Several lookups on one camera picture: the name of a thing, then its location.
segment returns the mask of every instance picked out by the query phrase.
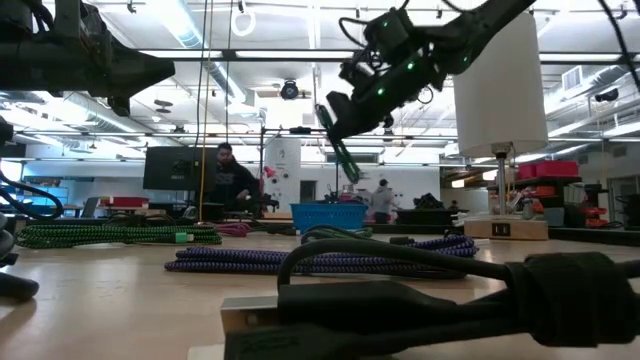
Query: desk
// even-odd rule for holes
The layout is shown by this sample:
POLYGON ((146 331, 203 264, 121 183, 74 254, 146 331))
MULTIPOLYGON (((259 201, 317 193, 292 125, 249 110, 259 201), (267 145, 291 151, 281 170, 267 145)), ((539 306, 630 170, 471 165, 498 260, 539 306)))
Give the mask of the desk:
POLYGON ((62 205, 63 209, 65 211, 67 210, 73 210, 73 217, 75 218, 79 218, 80 217, 80 213, 82 212, 82 209, 84 208, 83 206, 78 206, 78 205, 62 205))
POLYGON ((114 212, 120 211, 127 214, 144 214, 144 215, 155 215, 155 214, 165 214, 164 210, 159 209, 149 209, 148 207, 134 207, 134 206, 108 206, 108 205, 100 205, 96 208, 97 210, 106 210, 107 215, 111 215, 114 212))
MULTIPOLYGON (((221 248, 291 250, 298 239, 251 234, 225 238, 221 248)), ((8 273, 40 282, 36 301, 0 307, 0 359, 11 360, 182 360, 190 348, 224 341, 220 305, 225 297, 275 295, 274 276, 170 273, 166 261, 180 246, 18 249, 8 273)), ((481 245, 478 258, 522 261, 542 252, 602 251, 616 261, 637 259, 639 248, 568 241, 481 245)), ((369 278, 352 275, 351 279, 369 278)), ((294 277, 294 283, 335 282, 336 277, 294 277)), ((405 281, 416 289, 455 301, 469 301, 503 288, 503 283, 469 277, 455 281, 405 281)), ((633 281, 640 291, 640 281, 633 281)), ((637 359, 640 340, 598 349, 554 349, 528 335, 416 348, 398 360, 637 359)), ((214 357, 207 360, 221 360, 214 357)))

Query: man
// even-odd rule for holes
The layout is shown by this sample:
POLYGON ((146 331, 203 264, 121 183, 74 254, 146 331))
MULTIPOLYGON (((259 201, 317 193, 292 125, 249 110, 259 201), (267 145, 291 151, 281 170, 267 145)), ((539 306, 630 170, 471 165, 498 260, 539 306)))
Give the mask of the man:
POLYGON ((380 186, 371 197, 371 208, 373 209, 373 218, 376 224, 388 224, 391 216, 391 207, 397 207, 393 201, 393 193, 387 187, 388 184, 387 180, 380 180, 380 186))
POLYGON ((238 164, 229 143, 218 145, 217 160, 215 188, 209 194, 210 201, 224 204, 225 210, 249 210, 247 197, 251 195, 253 199, 258 198, 258 180, 247 168, 238 164))
POLYGON ((448 210, 459 211, 460 208, 458 207, 458 202, 456 200, 451 200, 451 205, 449 206, 448 210))

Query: blue basket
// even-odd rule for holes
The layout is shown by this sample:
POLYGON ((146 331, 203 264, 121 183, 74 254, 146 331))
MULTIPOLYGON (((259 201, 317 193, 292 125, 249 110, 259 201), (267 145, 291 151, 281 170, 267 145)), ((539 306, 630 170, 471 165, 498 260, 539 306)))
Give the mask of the blue basket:
POLYGON ((361 204, 291 204, 293 224, 301 233, 315 225, 361 229, 366 212, 367 206, 361 204))

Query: red toolbox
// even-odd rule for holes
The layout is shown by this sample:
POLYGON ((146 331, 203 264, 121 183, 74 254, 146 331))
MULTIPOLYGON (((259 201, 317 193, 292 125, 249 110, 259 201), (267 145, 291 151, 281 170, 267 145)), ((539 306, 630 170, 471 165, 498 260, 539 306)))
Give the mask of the red toolbox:
POLYGON ((141 197, 112 196, 102 198, 100 205, 116 207, 148 207, 149 199, 141 197))
POLYGON ((542 161, 533 164, 535 177, 578 177, 578 162, 571 160, 542 161))
POLYGON ((536 177, 536 164, 523 164, 518 168, 518 178, 520 180, 536 177))

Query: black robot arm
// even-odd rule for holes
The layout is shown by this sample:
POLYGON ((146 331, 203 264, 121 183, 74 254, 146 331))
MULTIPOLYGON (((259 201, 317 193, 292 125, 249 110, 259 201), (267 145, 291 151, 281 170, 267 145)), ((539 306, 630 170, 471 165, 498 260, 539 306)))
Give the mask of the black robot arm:
POLYGON ((448 75, 464 72, 489 41, 535 0, 489 0, 465 10, 444 26, 414 27, 404 8, 368 23, 364 51, 342 64, 340 77, 354 86, 351 97, 327 95, 337 121, 328 129, 331 141, 389 125, 390 113, 416 100, 426 86, 442 90, 448 75), (371 53, 385 71, 366 68, 371 53))

